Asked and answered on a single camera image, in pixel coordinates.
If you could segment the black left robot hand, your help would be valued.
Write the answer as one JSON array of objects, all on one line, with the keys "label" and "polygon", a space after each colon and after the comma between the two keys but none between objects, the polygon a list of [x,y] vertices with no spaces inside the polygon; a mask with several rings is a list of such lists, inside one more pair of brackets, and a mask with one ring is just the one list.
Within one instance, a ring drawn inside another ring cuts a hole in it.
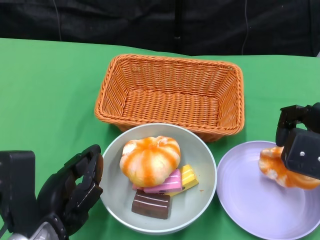
[{"label": "black left robot hand", "polygon": [[65,239],[84,225],[89,210],[103,193],[103,167],[101,147],[94,144],[73,156],[42,186],[37,197],[40,211],[57,216],[64,226]]}]

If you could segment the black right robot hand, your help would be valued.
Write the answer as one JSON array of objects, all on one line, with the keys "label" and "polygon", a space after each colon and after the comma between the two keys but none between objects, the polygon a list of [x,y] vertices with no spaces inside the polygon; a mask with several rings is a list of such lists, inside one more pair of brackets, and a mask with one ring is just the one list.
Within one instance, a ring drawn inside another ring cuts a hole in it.
[{"label": "black right robot hand", "polygon": [[275,143],[283,147],[292,129],[297,124],[304,124],[308,131],[320,133],[320,103],[314,105],[291,105],[280,109],[280,117],[277,124]]}]

